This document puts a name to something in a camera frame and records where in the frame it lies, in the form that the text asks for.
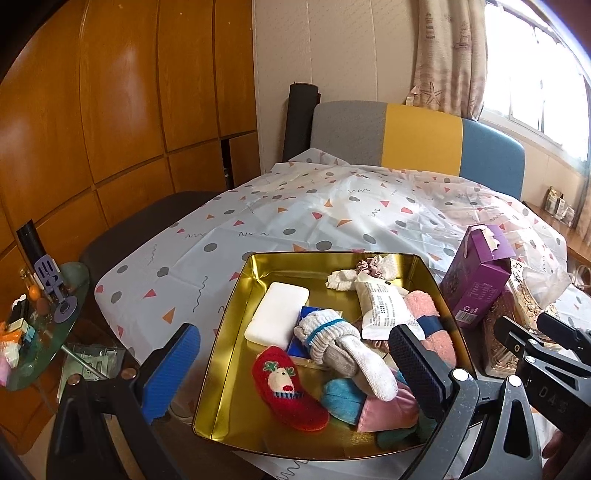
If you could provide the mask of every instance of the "window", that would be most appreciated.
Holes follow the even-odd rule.
[[[520,0],[488,3],[485,18],[485,109],[533,129],[577,163],[585,162],[589,105],[574,55]]]

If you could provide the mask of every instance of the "barcode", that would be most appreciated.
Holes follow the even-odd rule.
[[[472,323],[474,320],[476,320],[476,315],[460,310],[458,313],[456,313],[456,320],[458,322]]]

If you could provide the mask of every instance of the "orange triangle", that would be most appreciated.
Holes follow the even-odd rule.
[[[172,322],[173,322],[173,317],[174,317],[174,309],[175,309],[175,308],[176,308],[176,307],[173,307],[173,309],[172,309],[172,310],[170,310],[168,313],[166,313],[166,314],[165,314],[165,315],[162,317],[162,319],[163,319],[165,322],[168,322],[168,323],[170,323],[171,325],[172,325]]]

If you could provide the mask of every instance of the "silver bolt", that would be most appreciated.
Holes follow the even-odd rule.
[[[80,374],[73,374],[68,377],[68,385],[77,385],[82,380],[82,376]]]
[[[121,372],[121,378],[123,380],[131,380],[132,378],[135,378],[137,374],[135,368],[126,368]]]
[[[456,368],[452,372],[453,378],[458,380],[458,382],[465,382],[468,380],[468,372],[466,372],[463,368]]]
[[[507,380],[514,387],[520,387],[521,386],[521,379],[517,375],[509,375],[509,378]]]

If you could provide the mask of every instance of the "glass table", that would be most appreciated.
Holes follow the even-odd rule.
[[[57,304],[51,306],[51,312],[46,316],[37,315],[36,312],[31,314],[27,322],[35,329],[36,334],[27,350],[21,349],[18,365],[8,378],[7,390],[21,390],[31,385],[49,366],[59,350],[73,357],[99,378],[106,378],[64,345],[84,305],[89,287],[89,273],[86,266],[79,262],[65,263],[60,266],[60,269],[64,283],[78,300],[76,310],[63,323],[53,321],[53,312]]]

